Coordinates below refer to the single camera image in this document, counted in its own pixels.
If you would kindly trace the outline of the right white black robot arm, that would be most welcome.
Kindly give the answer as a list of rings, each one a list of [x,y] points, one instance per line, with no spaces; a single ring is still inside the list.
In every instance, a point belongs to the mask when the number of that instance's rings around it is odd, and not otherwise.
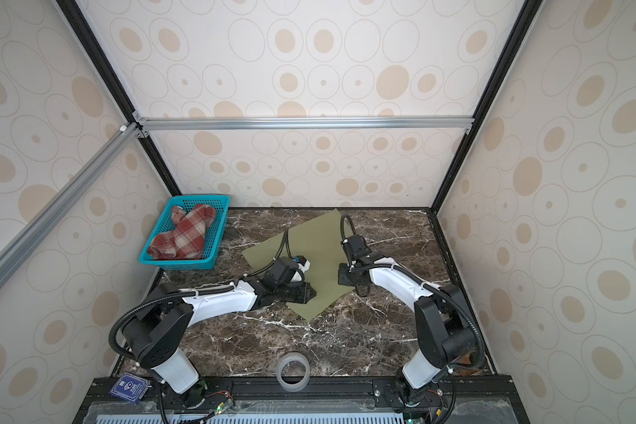
[[[337,282],[383,288],[413,310],[418,351],[397,377],[402,402],[417,403],[424,389],[446,376],[483,368],[487,347],[482,332],[455,285],[429,282],[388,257],[342,263]]]

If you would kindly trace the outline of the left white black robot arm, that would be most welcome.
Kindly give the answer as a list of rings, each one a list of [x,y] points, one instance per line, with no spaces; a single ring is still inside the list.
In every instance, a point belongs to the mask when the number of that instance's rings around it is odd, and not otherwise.
[[[242,313],[277,302],[307,304],[316,290],[306,281],[268,283],[244,277],[236,283],[204,290],[155,288],[141,305],[123,314],[111,327],[110,348],[134,360],[178,395],[194,389],[199,372],[180,350],[186,330],[225,314]]]

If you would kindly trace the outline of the olive green skirt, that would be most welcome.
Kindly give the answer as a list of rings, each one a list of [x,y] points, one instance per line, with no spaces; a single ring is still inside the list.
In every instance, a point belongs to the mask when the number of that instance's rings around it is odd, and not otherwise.
[[[289,229],[292,253],[303,255],[310,262],[305,275],[316,296],[306,305],[287,302],[286,306],[307,321],[352,291],[337,283],[338,267],[346,261],[341,247],[340,219],[340,212],[333,210]]]

